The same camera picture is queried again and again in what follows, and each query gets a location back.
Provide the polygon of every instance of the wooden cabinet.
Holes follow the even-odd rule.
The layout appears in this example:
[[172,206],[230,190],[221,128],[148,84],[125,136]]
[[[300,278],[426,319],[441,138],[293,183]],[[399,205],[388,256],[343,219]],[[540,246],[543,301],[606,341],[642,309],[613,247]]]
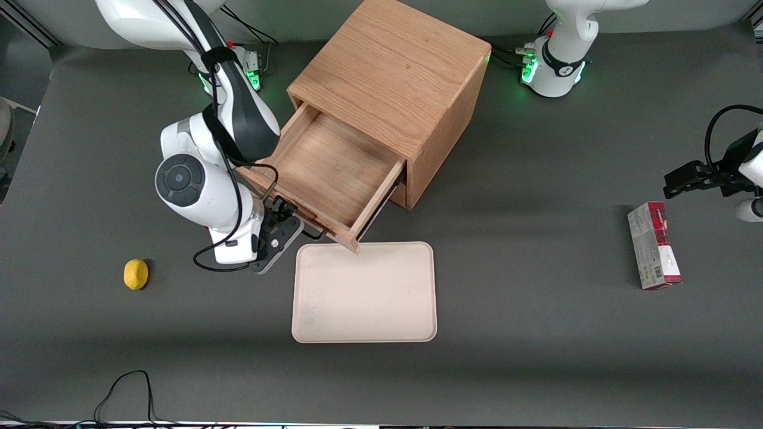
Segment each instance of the wooden cabinet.
[[[412,209],[472,119],[490,45],[395,0],[365,0],[288,87],[297,109],[263,160],[273,196],[354,252],[398,178]],[[240,168],[255,187],[267,169]]]

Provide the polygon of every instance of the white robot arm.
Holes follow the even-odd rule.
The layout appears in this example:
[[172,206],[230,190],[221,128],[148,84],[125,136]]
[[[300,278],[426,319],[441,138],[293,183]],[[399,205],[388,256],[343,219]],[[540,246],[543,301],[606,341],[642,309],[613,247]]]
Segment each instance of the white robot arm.
[[[213,72],[212,105],[161,133],[164,160],[156,171],[156,192],[173,211],[209,230],[212,245],[194,255],[198,266],[227,272],[253,264],[264,273],[304,225],[293,208],[266,206],[233,175],[231,162],[255,165],[270,156],[280,128],[207,15],[224,0],[95,2],[124,39],[150,49],[182,50],[201,72]],[[210,249],[220,264],[246,265],[204,266],[196,258]]]
[[720,188],[723,197],[752,192],[755,197],[736,204],[736,217],[746,222],[763,221],[763,124],[734,141],[723,158],[713,161],[710,138],[716,122],[726,112],[745,110],[763,115],[763,109],[751,105],[730,105],[715,114],[705,133],[705,162],[695,160],[665,175],[665,197],[685,192]]
[[524,45],[532,54],[521,82],[544,97],[561,97],[580,80],[585,54],[599,34],[595,13],[624,11],[649,0],[546,0],[556,14],[553,35],[542,35]]

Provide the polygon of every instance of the gray backdrop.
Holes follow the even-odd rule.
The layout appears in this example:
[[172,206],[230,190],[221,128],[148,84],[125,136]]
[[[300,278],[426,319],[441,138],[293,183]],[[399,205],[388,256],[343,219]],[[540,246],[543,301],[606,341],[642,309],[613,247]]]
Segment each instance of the gray backdrop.
[[36,109],[51,69],[47,49],[0,16],[0,96]]
[[[95,0],[17,0],[66,44],[118,49],[131,45],[103,21]],[[435,18],[478,35],[528,34],[549,15],[543,0],[403,0]],[[360,0],[229,0],[242,19],[279,40],[326,40]],[[651,0],[631,11],[599,14],[605,33],[704,30],[740,19],[755,0]],[[223,35],[253,42],[226,15],[212,18]]]
[[[527,37],[501,40],[516,46]],[[273,49],[263,98],[320,44]],[[208,97],[180,53],[63,48],[0,206],[0,405],[87,418],[121,373],[153,377],[168,419],[761,427],[761,226],[737,198],[667,204],[684,284],[638,287],[625,215],[662,200],[707,122],[760,105],[749,24],[605,34],[579,87],[550,100],[490,65],[474,119],[413,211],[367,241],[424,240],[439,332],[426,344],[302,345],[290,335],[299,240],[266,276],[193,266],[199,226],[156,197],[162,127]],[[759,123],[719,123],[716,154]],[[122,284],[132,258],[145,291]],[[144,418],[128,379],[105,418]]]

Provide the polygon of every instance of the red and white box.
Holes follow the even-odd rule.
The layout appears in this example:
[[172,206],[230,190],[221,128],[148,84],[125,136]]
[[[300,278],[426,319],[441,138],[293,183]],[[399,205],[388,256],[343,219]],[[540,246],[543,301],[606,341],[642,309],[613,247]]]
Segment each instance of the red and white box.
[[639,264],[641,289],[655,291],[682,282],[668,240],[664,202],[647,202],[628,214],[630,235]]

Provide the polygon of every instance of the lemon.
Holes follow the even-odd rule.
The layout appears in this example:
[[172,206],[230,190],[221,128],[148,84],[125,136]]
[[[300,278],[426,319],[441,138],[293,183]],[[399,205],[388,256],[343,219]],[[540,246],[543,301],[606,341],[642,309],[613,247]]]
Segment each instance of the lemon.
[[142,289],[148,281],[148,265],[142,260],[131,260],[124,265],[124,284],[134,291]]

